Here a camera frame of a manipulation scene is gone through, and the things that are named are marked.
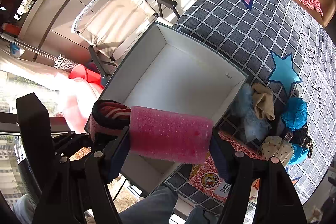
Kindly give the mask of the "white polka dot scrunchie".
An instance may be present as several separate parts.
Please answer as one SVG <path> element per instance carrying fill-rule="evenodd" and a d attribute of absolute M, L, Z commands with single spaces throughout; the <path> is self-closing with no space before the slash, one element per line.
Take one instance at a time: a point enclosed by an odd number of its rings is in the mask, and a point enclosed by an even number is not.
<path fill-rule="evenodd" d="M 294 148 L 291 143 L 279 136 L 268 136 L 261 145 L 261 152 L 264 160 L 277 157 L 283 166 L 286 167 L 293 157 Z"/>

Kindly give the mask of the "pink sponge block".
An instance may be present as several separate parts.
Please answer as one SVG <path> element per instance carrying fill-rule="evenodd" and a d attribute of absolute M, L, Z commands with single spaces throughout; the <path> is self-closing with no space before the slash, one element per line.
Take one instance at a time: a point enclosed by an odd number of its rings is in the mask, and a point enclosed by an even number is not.
<path fill-rule="evenodd" d="M 153 159 L 203 164 L 213 121 L 147 107 L 131 108 L 129 135 L 133 152 Z"/>

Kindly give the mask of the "person in blue jeans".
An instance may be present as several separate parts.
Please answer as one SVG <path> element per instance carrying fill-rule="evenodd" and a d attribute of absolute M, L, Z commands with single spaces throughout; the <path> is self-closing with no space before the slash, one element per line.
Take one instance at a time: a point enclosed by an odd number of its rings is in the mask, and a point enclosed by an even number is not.
<path fill-rule="evenodd" d="M 169 223 L 178 200 L 175 191 L 167 186 L 158 187 L 153 193 L 119 213 L 122 223 Z M 218 217 L 195 206 L 185 223 L 218 223 Z"/>

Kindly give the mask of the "red patterned tissue box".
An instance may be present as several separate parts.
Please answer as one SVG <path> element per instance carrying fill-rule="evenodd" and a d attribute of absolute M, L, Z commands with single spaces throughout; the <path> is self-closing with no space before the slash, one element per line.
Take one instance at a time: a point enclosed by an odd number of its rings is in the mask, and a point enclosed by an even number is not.
<path fill-rule="evenodd" d="M 242 151 L 252 159 L 262 160 L 262 156 L 254 150 L 247 147 L 241 141 L 238 141 L 228 133 L 219 131 L 219 136 L 228 141 L 235 151 Z M 227 184 L 223 178 L 220 178 L 215 163 L 207 153 L 206 161 L 203 165 L 194 164 L 189 176 L 189 184 L 197 188 L 206 196 L 215 198 L 221 202 L 226 202 L 231 185 Z"/>

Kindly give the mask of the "pink striped sock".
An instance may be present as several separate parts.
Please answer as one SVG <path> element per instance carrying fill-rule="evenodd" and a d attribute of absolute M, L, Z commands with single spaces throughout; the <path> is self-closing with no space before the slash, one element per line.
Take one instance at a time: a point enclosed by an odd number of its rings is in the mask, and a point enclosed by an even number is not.
<path fill-rule="evenodd" d="M 88 120 L 87 131 L 95 142 L 98 134 L 118 136 L 129 126 L 131 108 L 113 100 L 97 100 Z"/>

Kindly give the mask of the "leopard print scarf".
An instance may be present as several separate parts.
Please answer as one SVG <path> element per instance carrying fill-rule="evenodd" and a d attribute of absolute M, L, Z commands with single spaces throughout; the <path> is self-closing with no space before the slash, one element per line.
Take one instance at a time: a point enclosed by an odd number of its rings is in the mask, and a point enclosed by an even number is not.
<path fill-rule="evenodd" d="M 313 145 L 313 140 L 309 136 L 308 131 L 309 129 L 308 129 L 307 124 L 305 124 L 302 128 L 295 130 L 293 132 L 291 142 L 293 144 L 299 145 L 302 148 L 308 149 L 307 158 L 310 159 L 313 154 L 314 145 Z"/>

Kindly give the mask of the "light blue fluffy duster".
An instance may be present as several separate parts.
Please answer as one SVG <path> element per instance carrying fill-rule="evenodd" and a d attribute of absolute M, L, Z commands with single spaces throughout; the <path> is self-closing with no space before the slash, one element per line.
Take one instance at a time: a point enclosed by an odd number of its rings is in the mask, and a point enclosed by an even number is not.
<path fill-rule="evenodd" d="M 267 136 L 270 129 L 270 124 L 265 118 L 257 118 L 253 109 L 252 94 L 251 86 L 244 84 L 231 106 L 232 115 L 237 116 L 242 120 L 247 142 L 251 142 L 255 139 L 262 141 Z"/>

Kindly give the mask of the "beige folding chair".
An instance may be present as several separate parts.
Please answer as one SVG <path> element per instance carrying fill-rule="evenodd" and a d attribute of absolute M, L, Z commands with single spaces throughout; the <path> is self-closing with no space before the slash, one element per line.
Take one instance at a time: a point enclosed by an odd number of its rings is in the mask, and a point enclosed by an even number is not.
<path fill-rule="evenodd" d="M 100 0 L 91 0 L 76 16 L 71 32 L 89 43 L 88 50 L 101 77 L 110 76 L 97 52 L 110 59 L 107 65 L 118 66 L 143 32 L 155 21 L 171 26 L 163 18 L 162 6 L 171 10 L 176 18 L 176 1 L 172 0 L 109 0 L 90 18 L 82 30 L 80 22 Z"/>

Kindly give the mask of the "blue cloth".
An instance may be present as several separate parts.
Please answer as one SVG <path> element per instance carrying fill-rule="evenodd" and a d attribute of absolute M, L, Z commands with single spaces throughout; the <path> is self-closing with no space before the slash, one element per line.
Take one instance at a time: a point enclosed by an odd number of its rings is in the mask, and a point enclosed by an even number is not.
<path fill-rule="evenodd" d="M 303 162 L 309 155 L 309 149 L 303 148 L 297 144 L 293 144 L 293 156 L 288 162 L 288 165 L 299 164 Z"/>
<path fill-rule="evenodd" d="M 307 121 L 307 103 L 298 97 L 289 98 L 280 117 L 292 131 L 301 129 Z"/>

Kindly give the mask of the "white open storage box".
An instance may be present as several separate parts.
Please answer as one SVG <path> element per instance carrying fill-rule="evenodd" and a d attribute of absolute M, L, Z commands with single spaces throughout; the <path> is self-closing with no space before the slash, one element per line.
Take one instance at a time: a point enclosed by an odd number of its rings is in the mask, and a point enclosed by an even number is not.
<path fill-rule="evenodd" d="M 101 94 L 126 106 L 198 115 L 219 124 L 247 75 L 217 51 L 154 22 L 133 44 Z"/>

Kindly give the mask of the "checkered star tablecloth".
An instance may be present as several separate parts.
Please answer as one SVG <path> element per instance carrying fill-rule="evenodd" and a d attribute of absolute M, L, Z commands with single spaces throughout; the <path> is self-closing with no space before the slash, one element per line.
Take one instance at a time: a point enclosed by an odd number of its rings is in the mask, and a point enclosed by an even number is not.
<path fill-rule="evenodd" d="M 280 114 L 288 99 L 279 83 L 268 81 L 274 69 L 272 53 L 291 55 L 301 78 L 291 95 L 307 103 L 308 133 L 313 155 L 288 168 L 304 207 L 323 202 L 317 190 L 335 155 L 335 45 L 325 29 L 292 0 L 254 0 L 251 8 L 240 0 L 197 0 L 174 28 L 226 57 L 247 76 L 273 94 Z"/>

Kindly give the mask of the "beige sock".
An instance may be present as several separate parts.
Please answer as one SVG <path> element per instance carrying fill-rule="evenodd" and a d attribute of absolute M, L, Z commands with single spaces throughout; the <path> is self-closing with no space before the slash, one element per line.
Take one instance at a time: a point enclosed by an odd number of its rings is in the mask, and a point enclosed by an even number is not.
<path fill-rule="evenodd" d="M 267 86 L 261 83 L 252 85 L 253 109 L 258 119 L 275 119 L 273 93 Z"/>

